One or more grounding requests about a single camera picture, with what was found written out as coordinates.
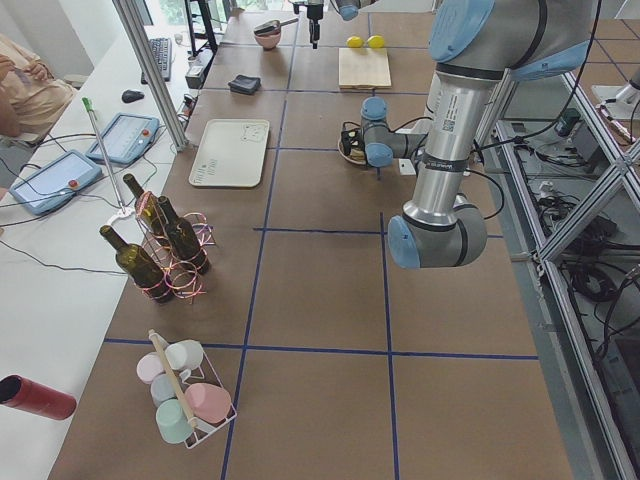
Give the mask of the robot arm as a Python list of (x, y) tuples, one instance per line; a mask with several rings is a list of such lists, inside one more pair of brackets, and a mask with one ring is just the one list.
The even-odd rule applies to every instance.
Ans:
[(387, 123), (379, 97), (361, 107), (368, 163), (417, 160), (411, 200), (388, 225), (388, 243), (403, 268), (457, 267), (483, 252), (487, 230), (479, 209), (460, 191), (482, 116), (495, 85), (553, 77), (587, 57), (590, 1), (445, 1), (432, 26), (438, 102), (425, 134), (400, 134)]
[(344, 21), (356, 18), (361, 10), (382, 13), (433, 13), (441, 4), (436, 0), (307, 0), (291, 1), (296, 15), (300, 9), (306, 10), (309, 25), (309, 41), (313, 49), (318, 48), (320, 40), (320, 21), (324, 17), (325, 4), (329, 4)]

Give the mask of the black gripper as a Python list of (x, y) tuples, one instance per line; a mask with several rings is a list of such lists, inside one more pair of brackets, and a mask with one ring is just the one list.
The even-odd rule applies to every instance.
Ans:
[(320, 40), (320, 21), (323, 19), (323, 3), (307, 2), (306, 9), (309, 22), (310, 43), (313, 49), (317, 49)]
[(363, 150), (364, 142), (359, 128), (346, 129), (340, 134), (340, 145), (343, 150)]

